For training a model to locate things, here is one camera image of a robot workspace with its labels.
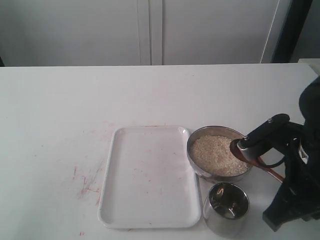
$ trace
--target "white cabinet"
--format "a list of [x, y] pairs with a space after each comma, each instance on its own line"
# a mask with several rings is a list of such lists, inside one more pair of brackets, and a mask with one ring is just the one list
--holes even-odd
[[6, 66], [270, 62], [291, 0], [2, 0]]

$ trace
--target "scoop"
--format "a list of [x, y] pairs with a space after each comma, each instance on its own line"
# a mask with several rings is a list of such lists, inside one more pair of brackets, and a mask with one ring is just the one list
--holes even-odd
[[[282, 183], [284, 181], [284, 177], [281, 176], [280, 174], [278, 174], [277, 172], [275, 172], [274, 170], [272, 170], [271, 168], [266, 168], [263, 166], [260, 166], [256, 161], [249, 161], [247, 160], [243, 154], [241, 153], [241, 151], [239, 150], [238, 146], [237, 146], [237, 142], [239, 141], [239, 139], [234, 139], [231, 141], [230, 143], [230, 151], [231, 153], [240, 161], [245, 162], [247, 164], [250, 164], [252, 166], [255, 166], [259, 169], [262, 169], [263, 171], [267, 172], [268, 174], [270, 174], [272, 177], [274, 177], [275, 179], [277, 179], [280, 183]], [[261, 157], [257, 158], [258, 161], [260, 161], [261, 163], [265, 163]]]

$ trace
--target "rice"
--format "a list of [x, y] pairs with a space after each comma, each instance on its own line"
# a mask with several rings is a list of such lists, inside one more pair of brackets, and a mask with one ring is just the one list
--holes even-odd
[[243, 174], [248, 170], [248, 165], [231, 153], [231, 141], [225, 136], [204, 135], [191, 146], [190, 156], [196, 165], [208, 173], [224, 177]]

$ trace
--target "stainless steel cup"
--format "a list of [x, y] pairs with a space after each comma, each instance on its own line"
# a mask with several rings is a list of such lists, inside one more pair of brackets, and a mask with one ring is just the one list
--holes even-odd
[[232, 238], [243, 227], [249, 205], [249, 198], [240, 187], [221, 182], [210, 189], [204, 201], [203, 217], [215, 234]]

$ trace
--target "white tray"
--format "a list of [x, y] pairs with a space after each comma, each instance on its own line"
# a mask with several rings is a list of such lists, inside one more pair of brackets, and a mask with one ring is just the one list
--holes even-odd
[[180, 126], [125, 127], [113, 134], [98, 218], [108, 228], [187, 228], [201, 207]]

